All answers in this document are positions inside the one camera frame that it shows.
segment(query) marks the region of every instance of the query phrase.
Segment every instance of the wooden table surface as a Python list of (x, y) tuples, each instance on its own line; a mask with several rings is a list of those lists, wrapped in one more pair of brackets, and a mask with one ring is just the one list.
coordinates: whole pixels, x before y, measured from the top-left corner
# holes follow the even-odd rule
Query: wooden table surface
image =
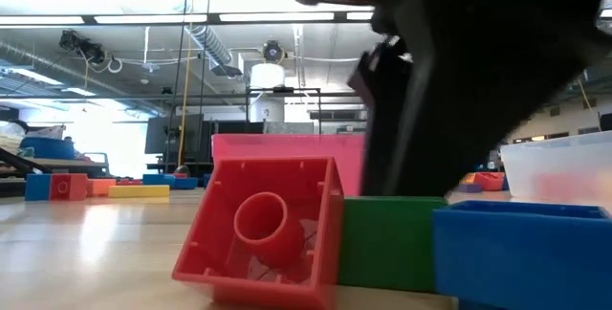
[[(170, 278), (202, 193), (81, 203), (0, 199), (0, 308), (237, 309)], [(337, 308), (452, 305), (441, 296), (338, 287)]]

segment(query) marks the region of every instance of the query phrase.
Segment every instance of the warehouse wall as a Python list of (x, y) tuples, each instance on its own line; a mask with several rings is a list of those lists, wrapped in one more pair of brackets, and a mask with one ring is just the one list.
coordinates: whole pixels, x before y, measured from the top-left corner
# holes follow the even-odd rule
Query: warehouse wall
[(612, 113), (612, 97), (595, 97), (597, 106), (594, 112), (582, 108), (582, 100), (563, 103), (560, 115), (551, 117), (550, 108), (535, 113), (532, 118), (518, 127), (507, 139), (530, 138), (535, 136), (569, 132), (578, 135), (579, 129), (595, 127), (599, 124), (598, 114)]

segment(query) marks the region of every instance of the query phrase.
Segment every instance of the red toy block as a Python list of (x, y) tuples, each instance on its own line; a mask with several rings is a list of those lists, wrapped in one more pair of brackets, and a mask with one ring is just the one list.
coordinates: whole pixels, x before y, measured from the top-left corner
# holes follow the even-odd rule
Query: red toy block
[(504, 186), (504, 173), (476, 172), (473, 182), (480, 185), (484, 191), (499, 191)]
[(81, 201), (87, 197), (87, 174), (52, 174), (50, 201)]
[(220, 302), (334, 309), (343, 199), (331, 157), (217, 161), (172, 277)]
[(108, 196), (108, 189), (117, 185), (115, 179), (99, 179), (87, 181), (87, 197)]
[(142, 180), (119, 180), (116, 186), (141, 186)]

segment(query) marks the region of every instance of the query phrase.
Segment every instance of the clear plastic bin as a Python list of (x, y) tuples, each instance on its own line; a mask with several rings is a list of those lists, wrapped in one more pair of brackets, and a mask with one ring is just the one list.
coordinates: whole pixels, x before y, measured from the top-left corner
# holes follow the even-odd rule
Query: clear plastic bin
[(363, 135), (215, 134), (212, 157), (334, 157), (345, 195), (359, 195)]
[(612, 200), (612, 131), (503, 146), (514, 197), (573, 204)]

